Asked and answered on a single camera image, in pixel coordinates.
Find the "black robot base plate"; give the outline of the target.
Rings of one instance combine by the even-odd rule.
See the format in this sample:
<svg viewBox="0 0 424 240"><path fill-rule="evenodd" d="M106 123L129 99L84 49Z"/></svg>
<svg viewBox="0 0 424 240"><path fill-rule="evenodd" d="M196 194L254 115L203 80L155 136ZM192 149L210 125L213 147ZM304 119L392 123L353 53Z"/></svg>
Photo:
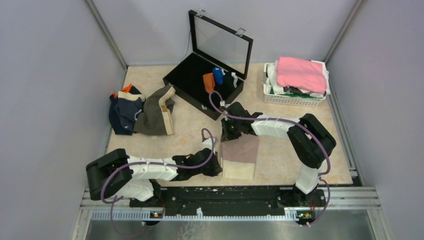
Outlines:
<svg viewBox="0 0 424 240"><path fill-rule="evenodd" d="M193 216L201 209L207 217L282 216L288 207L324 207L322 189L301 196L291 186L167 187L146 201L130 198L131 208L160 208L166 216Z"/></svg>

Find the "pink underwear cream waistband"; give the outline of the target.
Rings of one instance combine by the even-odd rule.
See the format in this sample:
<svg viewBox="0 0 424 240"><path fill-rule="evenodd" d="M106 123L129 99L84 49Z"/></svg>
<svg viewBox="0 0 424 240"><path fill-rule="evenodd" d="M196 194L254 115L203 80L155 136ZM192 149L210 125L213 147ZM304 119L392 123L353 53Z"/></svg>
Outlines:
<svg viewBox="0 0 424 240"><path fill-rule="evenodd" d="M243 134L221 143L222 176L228 179L253 180L260 140Z"/></svg>

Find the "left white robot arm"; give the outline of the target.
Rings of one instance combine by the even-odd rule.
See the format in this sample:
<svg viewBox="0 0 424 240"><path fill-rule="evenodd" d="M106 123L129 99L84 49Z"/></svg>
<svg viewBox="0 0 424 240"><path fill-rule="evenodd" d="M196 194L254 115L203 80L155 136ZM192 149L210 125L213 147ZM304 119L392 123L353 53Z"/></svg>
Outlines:
<svg viewBox="0 0 424 240"><path fill-rule="evenodd" d="M160 202L156 180L181 182L197 175L215 177L223 171L218 157L209 148L159 159L131 156L118 148L89 163L85 169L91 200L128 197L149 207Z"/></svg>

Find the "orange underwear white waistband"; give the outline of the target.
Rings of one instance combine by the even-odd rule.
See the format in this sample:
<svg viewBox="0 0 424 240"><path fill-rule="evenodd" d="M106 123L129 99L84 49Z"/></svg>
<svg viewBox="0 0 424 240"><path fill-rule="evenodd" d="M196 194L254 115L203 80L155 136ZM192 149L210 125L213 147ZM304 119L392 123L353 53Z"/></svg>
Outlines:
<svg viewBox="0 0 424 240"><path fill-rule="evenodd" d="M205 91L210 94L215 90L215 79L212 72L206 73L202 76L204 89Z"/></svg>

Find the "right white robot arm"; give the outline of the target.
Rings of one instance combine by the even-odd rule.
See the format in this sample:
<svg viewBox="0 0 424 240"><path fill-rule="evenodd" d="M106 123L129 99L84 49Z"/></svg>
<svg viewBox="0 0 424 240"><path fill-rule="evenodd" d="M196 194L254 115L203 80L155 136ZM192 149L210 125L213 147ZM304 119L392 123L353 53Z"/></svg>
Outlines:
<svg viewBox="0 0 424 240"><path fill-rule="evenodd" d="M293 187L293 200L307 206L314 198L320 177L329 173L331 165L322 171L336 147L335 138L311 113L300 118L281 118L261 112L250 114L240 102L220 102L219 109L225 118L222 124L222 141L238 139L241 135L269 136L287 139L301 161L299 176Z"/></svg>

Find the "olive beige underwear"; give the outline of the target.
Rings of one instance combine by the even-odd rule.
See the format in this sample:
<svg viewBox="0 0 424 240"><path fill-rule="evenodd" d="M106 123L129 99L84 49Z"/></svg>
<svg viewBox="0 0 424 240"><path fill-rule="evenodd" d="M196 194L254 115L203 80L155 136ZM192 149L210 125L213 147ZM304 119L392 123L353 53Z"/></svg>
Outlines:
<svg viewBox="0 0 424 240"><path fill-rule="evenodd" d="M175 101L172 97L176 90L166 85L150 95L139 114L133 131L147 136L167 136L175 133L172 112Z"/></svg>

